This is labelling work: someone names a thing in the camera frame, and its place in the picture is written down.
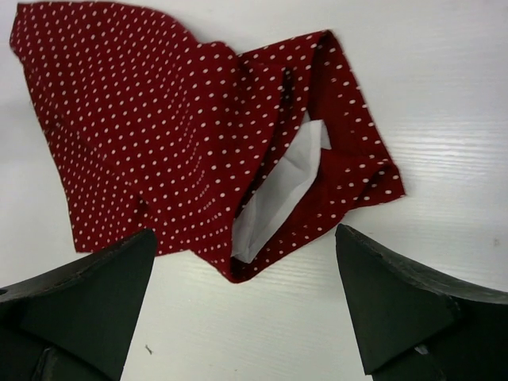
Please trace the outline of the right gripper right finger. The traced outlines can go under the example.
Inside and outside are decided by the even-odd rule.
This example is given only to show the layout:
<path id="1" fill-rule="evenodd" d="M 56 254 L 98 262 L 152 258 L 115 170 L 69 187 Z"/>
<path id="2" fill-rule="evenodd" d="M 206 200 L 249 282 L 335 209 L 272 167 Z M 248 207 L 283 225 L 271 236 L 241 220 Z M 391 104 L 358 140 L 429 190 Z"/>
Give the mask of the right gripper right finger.
<path id="1" fill-rule="evenodd" d="M 402 256 L 347 225 L 337 262 L 374 380 L 505 380 L 507 294 Z"/>

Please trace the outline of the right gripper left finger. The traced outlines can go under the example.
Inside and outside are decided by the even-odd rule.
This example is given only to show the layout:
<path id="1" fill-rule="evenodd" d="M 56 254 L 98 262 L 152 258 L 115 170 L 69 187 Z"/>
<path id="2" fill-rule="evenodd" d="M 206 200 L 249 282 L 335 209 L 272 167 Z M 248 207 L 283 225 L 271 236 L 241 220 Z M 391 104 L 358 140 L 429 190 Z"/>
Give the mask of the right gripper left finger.
<path id="1" fill-rule="evenodd" d="M 1 289 L 3 380 L 119 380 L 152 273 L 150 229 Z"/>

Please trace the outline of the red polka dot skirt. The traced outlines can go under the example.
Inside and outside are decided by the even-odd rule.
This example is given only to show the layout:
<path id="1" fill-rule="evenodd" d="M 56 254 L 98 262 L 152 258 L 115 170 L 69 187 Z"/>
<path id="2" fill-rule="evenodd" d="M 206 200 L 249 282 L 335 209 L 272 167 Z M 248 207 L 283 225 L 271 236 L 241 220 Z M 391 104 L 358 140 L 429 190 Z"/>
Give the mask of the red polka dot skirt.
<path id="1" fill-rule="evenodd" d="M 150 228 L 243 283 L 405 195 L 329 30 L 239 54 L 146 7 L 32 2 L 10 47 L 79 252 Z"/>

